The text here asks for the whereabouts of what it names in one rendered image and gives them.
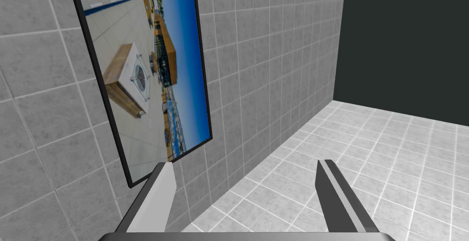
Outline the black framed wall picture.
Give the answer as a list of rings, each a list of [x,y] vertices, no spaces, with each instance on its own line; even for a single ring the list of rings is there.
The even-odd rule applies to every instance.
[[[198,0],[73,0],[129,188],[213,138]]]

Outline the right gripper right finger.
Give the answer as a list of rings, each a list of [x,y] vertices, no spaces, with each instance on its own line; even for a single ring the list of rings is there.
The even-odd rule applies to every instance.
[[[331,159],[318,160],[315,189],[329,232],[379,232]]]

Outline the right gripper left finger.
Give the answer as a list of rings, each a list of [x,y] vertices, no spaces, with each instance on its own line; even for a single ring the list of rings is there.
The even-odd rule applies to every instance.
[[[173,163],[158,163],[115,232],[164,232],[175,191]]]

